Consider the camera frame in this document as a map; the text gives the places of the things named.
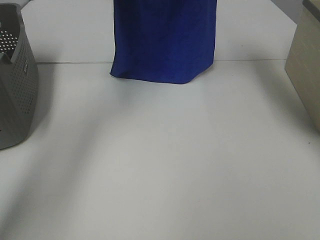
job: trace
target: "white wall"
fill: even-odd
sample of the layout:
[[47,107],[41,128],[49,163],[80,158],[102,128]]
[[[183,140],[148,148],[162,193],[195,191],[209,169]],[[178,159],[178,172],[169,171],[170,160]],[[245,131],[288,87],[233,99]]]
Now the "white wall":
[[2,3],[15,3],[21,6],[25,6],[30,0],[0,0],[0,4]]
[[303,0],[272,0],[296,23],[299,21]]

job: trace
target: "white table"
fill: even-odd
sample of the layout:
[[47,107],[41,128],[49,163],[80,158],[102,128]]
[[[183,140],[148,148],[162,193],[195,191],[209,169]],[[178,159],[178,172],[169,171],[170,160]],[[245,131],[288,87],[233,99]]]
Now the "white table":
[[294,23],[268,0],[221,1],[214,67],[158,84],[85,63],[113,52],[109,23],[84,47],[76,26],[112,20],[110,1],[86,2],[53,11],[77,22],[64,38],[41,27],[62,1],[23,10],[39,62],[78,63],[39,65],[31,135],[0,151],[0,239],[318,239],[320,135],[284,71]]

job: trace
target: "blue fabric bag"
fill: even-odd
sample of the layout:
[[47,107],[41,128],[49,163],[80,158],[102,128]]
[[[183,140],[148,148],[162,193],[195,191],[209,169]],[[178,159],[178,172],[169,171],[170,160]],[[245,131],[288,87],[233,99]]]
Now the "blue fabric bag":
[[217,0],[113,0],[111,75],[185,84],[214,61]]

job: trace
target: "beige cardboard box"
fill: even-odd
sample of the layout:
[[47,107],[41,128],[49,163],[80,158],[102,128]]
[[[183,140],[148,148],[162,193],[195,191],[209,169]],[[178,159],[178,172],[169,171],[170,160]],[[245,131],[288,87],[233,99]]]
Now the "beige cardboard box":
[[320,0],[304,0],[285,70],[320,131]]

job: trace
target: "gray plastic basket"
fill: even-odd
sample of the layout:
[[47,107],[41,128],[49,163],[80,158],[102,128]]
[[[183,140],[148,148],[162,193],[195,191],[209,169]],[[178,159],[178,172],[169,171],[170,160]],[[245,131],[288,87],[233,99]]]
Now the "gray plastic basket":
[[12,147],[28,136],[38,81],[21,7],[0,3],[0,149]]

